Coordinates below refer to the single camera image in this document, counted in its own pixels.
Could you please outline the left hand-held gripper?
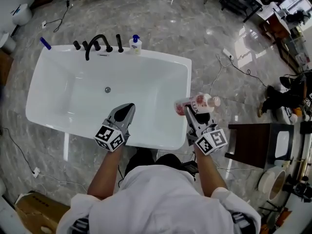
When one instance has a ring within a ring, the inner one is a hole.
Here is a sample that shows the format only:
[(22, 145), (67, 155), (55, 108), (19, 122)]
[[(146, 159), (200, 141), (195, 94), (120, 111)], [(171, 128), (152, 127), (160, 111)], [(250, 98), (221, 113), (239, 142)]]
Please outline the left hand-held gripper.
[(121, 145), (126, 144), (130, 136), (128, 127), (132, 123), (135, 111), (134, 103), (126, 103), (114, 108), (107, 117), (107, 120), (114, 126), (101, 125), (94, 136), (97, 145), (107, 151), (114, 152)]

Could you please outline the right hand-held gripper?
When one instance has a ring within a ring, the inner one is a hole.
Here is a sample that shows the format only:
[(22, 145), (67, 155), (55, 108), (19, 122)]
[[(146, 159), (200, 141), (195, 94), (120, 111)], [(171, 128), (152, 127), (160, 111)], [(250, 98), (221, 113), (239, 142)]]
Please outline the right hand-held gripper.
[(189, 146), (197, 146), (199, 150), (207, 156), (228, 144), (223, 129), (221, 129), (216, 123), (209, 125), (202, 132), (202, 125), (208, 125), (211, 119), (210, 113), (195, 114), (190, 106), (185, 106), (184, 114), (188, 125), (192, 129), (187, 133)]

